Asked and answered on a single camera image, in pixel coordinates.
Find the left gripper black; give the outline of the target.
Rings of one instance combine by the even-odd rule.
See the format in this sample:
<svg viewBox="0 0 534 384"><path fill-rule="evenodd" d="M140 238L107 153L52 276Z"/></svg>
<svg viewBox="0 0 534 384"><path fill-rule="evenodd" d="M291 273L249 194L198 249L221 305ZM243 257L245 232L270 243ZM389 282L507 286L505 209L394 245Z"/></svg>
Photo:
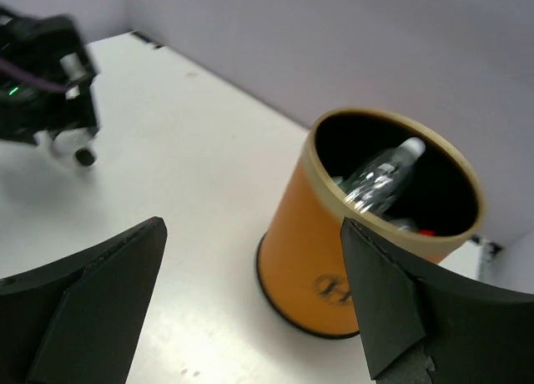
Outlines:
<svg viewBox="0 0 534 384"><path fill-rule="evenodd" d="M98 72L67 14L34 17L1 9L1 139L36 145L35 135L99 131L91 85Z"/></svg>

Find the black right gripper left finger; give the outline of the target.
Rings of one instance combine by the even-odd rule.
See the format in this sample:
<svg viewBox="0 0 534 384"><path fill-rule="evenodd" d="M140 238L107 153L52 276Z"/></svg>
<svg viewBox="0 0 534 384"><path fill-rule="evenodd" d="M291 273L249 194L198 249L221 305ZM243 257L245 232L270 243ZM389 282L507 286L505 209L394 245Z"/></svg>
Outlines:
<svg viewBox="0 0 534 384"><path fill-rule="evenodd" d="M1 280L3 383L124 383L164 256L152 217Z"/></svg>

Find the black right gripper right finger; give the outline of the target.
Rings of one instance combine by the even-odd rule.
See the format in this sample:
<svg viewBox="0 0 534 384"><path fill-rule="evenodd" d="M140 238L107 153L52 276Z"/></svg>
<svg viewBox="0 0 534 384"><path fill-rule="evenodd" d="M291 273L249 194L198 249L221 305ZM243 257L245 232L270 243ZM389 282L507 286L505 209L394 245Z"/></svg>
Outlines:
<svg viewBox="0 0 534 384"><path fill-rule="evenodd" d="M355 220L340 237L377 383L531 383L533 296L466 278Z"/></svg>

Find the black cap clear bottle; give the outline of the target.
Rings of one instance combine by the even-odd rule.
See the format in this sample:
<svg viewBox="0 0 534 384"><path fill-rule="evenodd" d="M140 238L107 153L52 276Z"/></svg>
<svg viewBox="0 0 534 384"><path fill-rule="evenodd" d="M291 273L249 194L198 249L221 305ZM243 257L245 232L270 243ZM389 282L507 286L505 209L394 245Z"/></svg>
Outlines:
<svg viewBox="0 0 534 384"><path fill-rule="evenodd" d="M96 161L93 141L96 131L91 128L69 129L50 135L50 149L59 159L70 158L82 167L90 167Z"/></svg>

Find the clear unlabelled plastic bottle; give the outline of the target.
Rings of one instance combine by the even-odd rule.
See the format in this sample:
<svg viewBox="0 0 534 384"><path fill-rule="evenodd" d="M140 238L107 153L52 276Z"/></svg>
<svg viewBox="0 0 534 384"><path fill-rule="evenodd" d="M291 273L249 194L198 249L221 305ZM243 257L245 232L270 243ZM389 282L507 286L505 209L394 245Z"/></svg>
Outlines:
<svg viewBox="0 0 534 384"><path fill-rule="evenodd" d="M417 137L381 151L340 182L345 202L360 214L382 215L398 199L425 151L425 143Z"/></svg>

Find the red label Nongfu water bottle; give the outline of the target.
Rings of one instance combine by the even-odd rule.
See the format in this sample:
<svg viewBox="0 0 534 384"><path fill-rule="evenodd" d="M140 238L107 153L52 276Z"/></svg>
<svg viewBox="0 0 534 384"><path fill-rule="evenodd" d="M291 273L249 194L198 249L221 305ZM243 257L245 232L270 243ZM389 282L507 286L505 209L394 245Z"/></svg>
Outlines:
<svg viewBox="0 0 534 384"><path fill-rule="evenodd" d="M417 234L434 237L436 235L436 232L434 230L418 230Z"/></svg>

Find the green plastic bottle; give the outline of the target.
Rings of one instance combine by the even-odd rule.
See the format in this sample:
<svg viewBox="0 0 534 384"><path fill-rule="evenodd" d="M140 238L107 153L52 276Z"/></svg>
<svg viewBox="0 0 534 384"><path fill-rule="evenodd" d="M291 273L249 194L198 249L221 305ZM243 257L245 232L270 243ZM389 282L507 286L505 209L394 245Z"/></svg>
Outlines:
<svg viewBox="0 0 534 384"><path fill-rule="evenodd" d="M345 178L343 176L333 176L331 179L338 187L343 187L345 182Z"/></svg>

